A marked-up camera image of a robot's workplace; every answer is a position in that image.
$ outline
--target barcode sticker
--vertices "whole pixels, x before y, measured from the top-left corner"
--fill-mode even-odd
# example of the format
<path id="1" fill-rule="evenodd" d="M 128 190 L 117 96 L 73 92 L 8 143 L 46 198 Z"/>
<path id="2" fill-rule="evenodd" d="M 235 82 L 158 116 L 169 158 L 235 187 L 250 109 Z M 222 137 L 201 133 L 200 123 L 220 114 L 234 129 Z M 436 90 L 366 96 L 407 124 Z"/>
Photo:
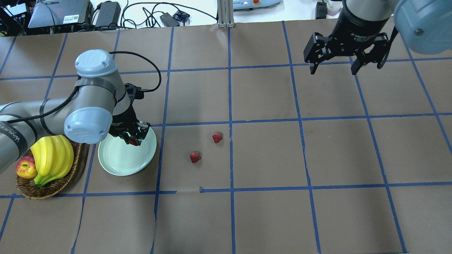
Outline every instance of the barcode sticker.
<path id="1" fill-rule="evenodd" d="M 63 24 L 74 23 L 79 21 L 79 15 L 64 16 Z"/>

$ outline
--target red strawberry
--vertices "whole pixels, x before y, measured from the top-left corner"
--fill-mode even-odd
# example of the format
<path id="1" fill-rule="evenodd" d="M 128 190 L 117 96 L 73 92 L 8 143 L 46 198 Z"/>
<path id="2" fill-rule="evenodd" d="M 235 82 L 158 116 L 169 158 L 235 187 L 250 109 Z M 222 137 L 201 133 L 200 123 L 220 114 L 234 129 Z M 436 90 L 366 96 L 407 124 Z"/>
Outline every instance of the red strawberry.
<path id="1" fill-rule="evenodd" d="M 223 133 L 221 132 L 214 132 L 212 135 L 213 138 L 213 142 L 215 142 L 215 144 L 217 144 L 218 142 L 220 142 L 220 140 L 223 139 Z"/>
<path id="2" fill-rule="evenodd" d="M 190 154 L 190 160 L 192 160 L 192 163 L 197 163 L 201 159 L 201 153 L 194 151 Z"/>

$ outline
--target round plate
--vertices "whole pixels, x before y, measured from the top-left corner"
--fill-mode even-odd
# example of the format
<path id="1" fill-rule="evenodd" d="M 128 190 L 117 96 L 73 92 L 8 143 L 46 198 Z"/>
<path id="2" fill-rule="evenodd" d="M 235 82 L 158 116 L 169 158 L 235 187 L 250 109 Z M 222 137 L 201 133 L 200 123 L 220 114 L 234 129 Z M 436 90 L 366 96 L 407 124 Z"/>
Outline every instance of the round plate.
<path id="1" fill-rule="evenodd" d="M 110 134 L 99 144 L 97 155 L 105 171 L 114 175 L 131 175 L 142 170 L 154 157 L 157 138 L 149 128 L 140 146 L 128 145 Z"/>

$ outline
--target light blue joint cap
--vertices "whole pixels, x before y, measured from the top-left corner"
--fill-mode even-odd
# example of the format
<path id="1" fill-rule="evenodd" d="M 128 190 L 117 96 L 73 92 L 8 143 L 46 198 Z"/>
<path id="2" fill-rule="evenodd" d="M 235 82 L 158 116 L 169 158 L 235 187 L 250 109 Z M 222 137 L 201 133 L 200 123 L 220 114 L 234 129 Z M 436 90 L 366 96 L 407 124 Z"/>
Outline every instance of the light blue joint cap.
<path id="1" fill-rule="evenodd" d="M 64 121 L 64 133 L 77 143 L 97 144 L 107 137 L 113 117 L 99 107 L 80 108 Z"/>
<path id="2" fill-rule="evenodd" d="M 81 53 L 75 60 L 77 74 L 84 78 L 95 78 L 115 72 L 118 66 L 111 55 L 102 49 Z"/>
<path id="3" fill-rule="evenodd" d="M 400 0 L 394 23 L 407 46 L 420 54 L 452 49 L 452 0 Z"/>

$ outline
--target basket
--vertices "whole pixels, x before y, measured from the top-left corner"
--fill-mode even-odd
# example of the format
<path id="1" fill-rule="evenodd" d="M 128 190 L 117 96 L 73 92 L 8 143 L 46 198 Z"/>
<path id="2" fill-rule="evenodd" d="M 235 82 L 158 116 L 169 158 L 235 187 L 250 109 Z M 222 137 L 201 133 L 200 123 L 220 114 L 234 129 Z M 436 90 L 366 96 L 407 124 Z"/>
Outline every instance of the basket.
<path id="1" fill-rule="evenodd" d="M 69 140 L 74 150 L 74 163 L 72 164 L 71 169 L 63 178 L 55 179 L 50 181 L 42 188 L 37 188 L 35 186 L 30 185 L 30 182 L 33 179 L 25 179 L 18 175 L 16 175 L 16 186 L 19 190 L 20 194 L 28 199 L 46 199 L 55 196 L 60 191 L 62 191 L 74 178 L 77 171 L 80 169 L 84 169 L 86 165 L 86 160 L 88 158 L 88 144 L 80 144 L 76 143 L 72 140 Z M 31 155 L 31 150 L 28 150 L 24 156 Z"/>

